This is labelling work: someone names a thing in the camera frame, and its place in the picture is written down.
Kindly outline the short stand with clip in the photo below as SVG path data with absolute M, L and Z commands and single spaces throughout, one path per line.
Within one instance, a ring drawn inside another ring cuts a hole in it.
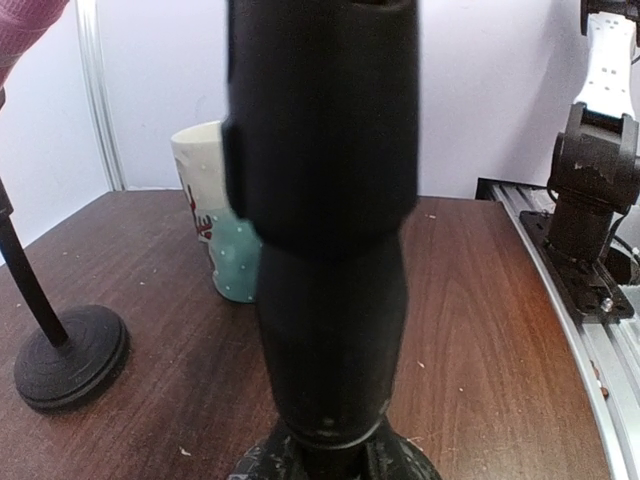
M 55 313 L 10 216 L 13 206 L 1 191 L 1 254 L 39 329 L 21 346 L 14 382 L 33 410 L 56 414 L 80 408 L 113 383 L 128 358 L 130 335 L 122 318 L 101 305 Z

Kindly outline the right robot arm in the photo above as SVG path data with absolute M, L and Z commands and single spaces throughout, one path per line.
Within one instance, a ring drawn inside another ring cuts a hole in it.
M 594 264 L 611 243 L 613 216 L 626 215 L 639 197 L 639 120 L 631 95 L 639 4 L 583 1 L 580 17 L 587 70 L 554 145 L 547 186 L 557 200 L 547 241 L 570 261 Z

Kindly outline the short stand with taped base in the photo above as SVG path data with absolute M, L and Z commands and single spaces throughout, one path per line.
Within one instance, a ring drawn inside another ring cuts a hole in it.
M 278 412 L 235 479 L 434 479 L 387 411 L 417 201 L 414 1 L 232 1 L 226 189 L 259 236 Z

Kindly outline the pink toy microphone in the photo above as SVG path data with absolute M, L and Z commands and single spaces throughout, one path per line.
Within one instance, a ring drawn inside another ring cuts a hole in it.
M 16 63 L 61 17 L 67 4 L 67 0 L 1 1 L 1 106 Z

